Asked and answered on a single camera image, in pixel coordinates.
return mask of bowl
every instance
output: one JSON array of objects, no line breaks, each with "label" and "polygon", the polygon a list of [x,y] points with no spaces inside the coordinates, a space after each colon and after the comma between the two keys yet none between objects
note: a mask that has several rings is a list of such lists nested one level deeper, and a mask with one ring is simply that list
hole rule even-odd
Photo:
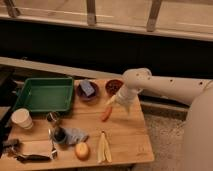
[{"label": "bowl", "polygon": [[82,101],[85,101],[85,102],[89,102],[89,101],[92,101],[94,99],[96,99],[98,96],[99,96],[99,87],[97,84],[95,84],[94,82],[91,82],[90,81],[90,85],[94,88],[95,92],[93,94],[91,94],[90,96],[87,96],[84,91],[82,90],[81,86],[78,85],[77,88],[76,88],[76,94],[79,96],[79,98],[82,100]]},{"label": "bowl", "polygon": [[118,92],[122,85],[123,82],[120,80],[109,80],[105,85],[105,90],[109,96],[113,96]]}]

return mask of cloth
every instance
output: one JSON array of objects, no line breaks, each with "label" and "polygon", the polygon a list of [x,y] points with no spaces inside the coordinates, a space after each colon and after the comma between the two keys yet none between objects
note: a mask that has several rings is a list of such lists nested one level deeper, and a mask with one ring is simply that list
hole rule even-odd
[{"label": "cloth", "polygon": [[89,135],[77,128],[64,128],[67,134],[67,145],[75,145],[79,142],[85,142]]}]

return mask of white cup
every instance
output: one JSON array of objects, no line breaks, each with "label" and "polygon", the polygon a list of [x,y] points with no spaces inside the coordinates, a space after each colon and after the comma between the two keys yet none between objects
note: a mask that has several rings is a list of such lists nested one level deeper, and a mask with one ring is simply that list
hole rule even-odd
[{"label": "white cup", "polygon": [[30,113],[25,108],[20,108],[13,112],[11,120],[24,129],[30,129],[33,126],[33,121]]}]

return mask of orange carrot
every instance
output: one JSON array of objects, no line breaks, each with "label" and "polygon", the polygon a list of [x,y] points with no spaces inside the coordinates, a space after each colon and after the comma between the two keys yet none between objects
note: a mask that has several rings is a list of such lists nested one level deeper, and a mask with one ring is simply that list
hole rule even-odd
[{"label": "orange carrot", "polygon": [[112,106],[106,107],[105,111],[101,115],[101,121],[102,122],[107,121],[107,119],[110,117],[111,113],[112,113]]}]

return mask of plastic tray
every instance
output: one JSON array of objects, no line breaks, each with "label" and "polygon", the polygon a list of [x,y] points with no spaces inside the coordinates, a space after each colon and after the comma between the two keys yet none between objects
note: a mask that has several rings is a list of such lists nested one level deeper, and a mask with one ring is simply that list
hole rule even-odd
[{"label": "plastic tray", "polygon": [[71,108],[73,89],[72,78],[29,78],[13,110],[26,108],[31,113],[57,111],[65,114]]}]

